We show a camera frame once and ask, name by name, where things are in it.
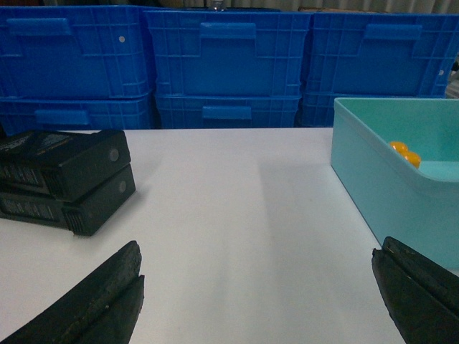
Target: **stacked crates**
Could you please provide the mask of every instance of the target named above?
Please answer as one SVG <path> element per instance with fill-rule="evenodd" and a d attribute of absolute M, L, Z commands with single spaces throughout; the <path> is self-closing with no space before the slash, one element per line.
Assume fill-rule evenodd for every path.
<path fill-rule="evenodd" d="M 162 128 L 293 127 L 310 14 L 146 11 Z"/>
<path fill-rule="evenodd" d="M 143 10 L 0 7 L 0 123 L 6 134 L 152 128 L 156 70 Z"/>
<path fill-rule="evenodd" d="M 299 124 L 330 127 L 336 97 L 444 97 L 459 16 L 315 13 L 305 50 Z"/>

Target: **label on black box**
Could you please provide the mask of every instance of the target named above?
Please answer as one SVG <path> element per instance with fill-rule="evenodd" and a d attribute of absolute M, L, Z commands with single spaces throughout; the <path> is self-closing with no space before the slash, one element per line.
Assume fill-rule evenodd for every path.
<path fill-rule="evenodd" d="M 30 136 L 32 136 L 32 134 L 26 134 L 24 136 L 14 138 L 13 140 L 7 140 L 5 143 L 0 145 L 0 153 L 13 153 L 14 149 L 24 145 L 24 142 L 26 142 Z"/>
<path fill-rule="evenodd" d="M 67 133 L 24 133 L 0 143 L 0 153 L 40 156 L 73 140 Z"/>
<path fill-rule="evenodd" d="M 17 201 L 15 199 L 2 199 L 0 207 L 5 214 L 57 221 L 54 210 L 46 204 Z"/>
<path fill-rule="evenodd" d="M 34 168 L 0 162 L 0 180 L 39 186 L 37 174 Z"/>

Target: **teal plastic bin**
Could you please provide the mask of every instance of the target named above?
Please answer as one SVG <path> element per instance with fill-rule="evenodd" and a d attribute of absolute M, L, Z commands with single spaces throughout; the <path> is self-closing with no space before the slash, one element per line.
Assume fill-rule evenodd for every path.
<path fill-rule="evenodd" d="M 337 98 L 331 165 L 382 244 L 459 268 L 459 100 Z M 419 170 L 389 142 L 421 156 Z"/>

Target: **circular button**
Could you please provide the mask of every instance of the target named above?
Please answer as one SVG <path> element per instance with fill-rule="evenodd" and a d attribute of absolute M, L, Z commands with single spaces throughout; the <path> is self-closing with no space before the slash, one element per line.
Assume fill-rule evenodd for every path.
<path fill-rule="evenodd" d="M 126 191 L 126 182 L 121 181 L 120 185 L 118 186 L 118 190 L 120 191 L 120 194 L 122 194 L 124 191 Z"/>
<path fill-rule="evenodd" d="M 118 149 L 113 148 L 110 150 L 108 154 L 110 161 L 115 162 L 120 158 L 120 152 L 118 152 Z"/>

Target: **stacked black boxes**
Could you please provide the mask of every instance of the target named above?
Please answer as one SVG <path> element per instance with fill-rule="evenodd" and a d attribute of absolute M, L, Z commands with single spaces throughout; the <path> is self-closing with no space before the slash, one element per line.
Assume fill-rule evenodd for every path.
<path fill-rule="evenodd" d="M 122 130 L 0 140 L 0 217 L 91 236 L 136 190 Z"/>

